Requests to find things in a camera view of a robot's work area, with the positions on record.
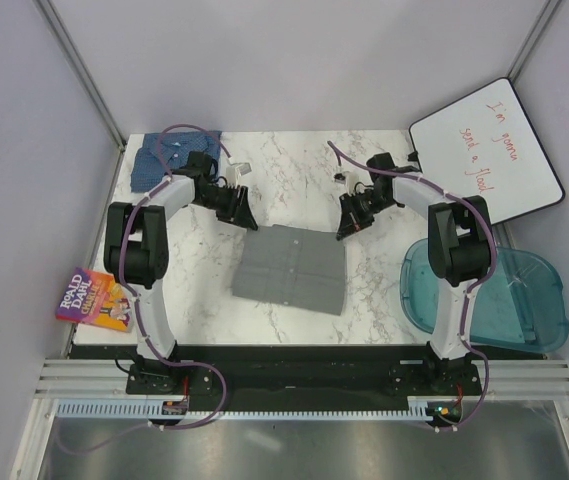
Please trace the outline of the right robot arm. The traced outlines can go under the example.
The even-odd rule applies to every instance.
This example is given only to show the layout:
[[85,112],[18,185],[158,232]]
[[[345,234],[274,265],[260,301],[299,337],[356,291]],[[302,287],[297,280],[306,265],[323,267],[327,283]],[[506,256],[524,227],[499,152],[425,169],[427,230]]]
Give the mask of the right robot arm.
[[431,392],[441,394],[458,378],[472,374],[470,327],[476,292],[494,273],[497,250],[486,201],[459,197],[427,179],[413,166],[398,166],[388,152],[364,165],[369,186],[360,187],[340,170],[334,180],[347,186],[339,197],[338,240],[372,226],[374,216],[392,206],[408,207],[427,221],[428,260],[438,279],[436,320],[421,377]]

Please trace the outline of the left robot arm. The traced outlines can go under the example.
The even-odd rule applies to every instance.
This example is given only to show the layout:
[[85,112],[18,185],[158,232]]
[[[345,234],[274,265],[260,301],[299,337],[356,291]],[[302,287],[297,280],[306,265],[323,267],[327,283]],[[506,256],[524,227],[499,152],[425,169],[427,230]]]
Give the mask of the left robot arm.
[[113,202],[107,210],[104,268],[124,290],[137,329],[130,375],[137,380],[148,377],[162,393],[175,392],[184,378],[182,367],[175,363],[177,341],[163,293],[170,259],[168,221],[195,205],[213,211],[220,222],[258,229],[249,189],[215,179],[214,164],[210,155],[192,152],[184,167],[169,170],[137,203]]

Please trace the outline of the grey long sleeve shirt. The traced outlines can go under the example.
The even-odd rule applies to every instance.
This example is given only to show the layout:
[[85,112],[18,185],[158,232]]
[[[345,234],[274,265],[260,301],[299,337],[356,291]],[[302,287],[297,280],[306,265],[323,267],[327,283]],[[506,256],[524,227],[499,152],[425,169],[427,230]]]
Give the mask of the grey long sleeve shirt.
[[260,303],[339,316],[346,280],[346,249],[334,234],[261,226],[245,236],[231,291]]

